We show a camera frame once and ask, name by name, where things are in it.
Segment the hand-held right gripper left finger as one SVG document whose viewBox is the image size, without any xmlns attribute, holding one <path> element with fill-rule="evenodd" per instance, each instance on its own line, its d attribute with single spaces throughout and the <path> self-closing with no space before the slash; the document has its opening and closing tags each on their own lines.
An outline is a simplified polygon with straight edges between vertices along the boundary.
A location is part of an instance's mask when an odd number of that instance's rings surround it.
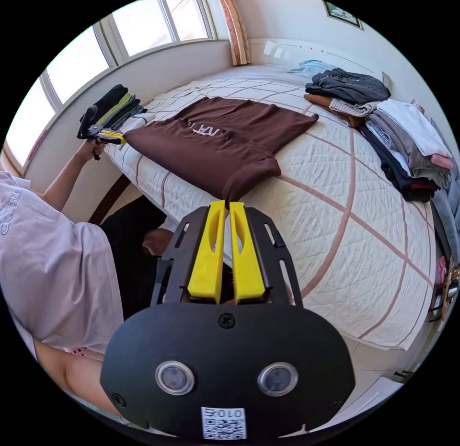
<svg viewBox="0 0 460 446">
<path fill-rule="evenodd" d="M 225 201 L 211 202 L 188 283 L 193 300 L 220 303 L 223 271 Z"/>
</svg>

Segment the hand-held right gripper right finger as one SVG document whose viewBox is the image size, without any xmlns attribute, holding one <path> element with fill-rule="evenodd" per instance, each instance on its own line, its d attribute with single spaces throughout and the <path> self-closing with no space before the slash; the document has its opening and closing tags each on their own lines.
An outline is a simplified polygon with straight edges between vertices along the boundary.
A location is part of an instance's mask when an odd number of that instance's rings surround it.
<svg viewBox="0 0 460 446">
<path fill-rule="evenodd" d="M 265 294 L 265 284 L 243 203 L 230 203 L 230 233 L 235 303 L 259 301 Z"/>
</svg>

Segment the person's left hand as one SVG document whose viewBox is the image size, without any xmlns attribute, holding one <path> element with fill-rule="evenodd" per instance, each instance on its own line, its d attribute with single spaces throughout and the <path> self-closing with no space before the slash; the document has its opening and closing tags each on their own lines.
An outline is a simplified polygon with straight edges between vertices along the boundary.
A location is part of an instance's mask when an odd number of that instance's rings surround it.
<svg viewBox="0 0 460 446">
<path fill-rule="evenodd" d="M 99 156 L 104 152 L 105 144 L 96 139 L 86 140 L 75 153 L 76 157 L 82 162 L 86 163 L 93 158 L 99 160 Z"/>
</svg>

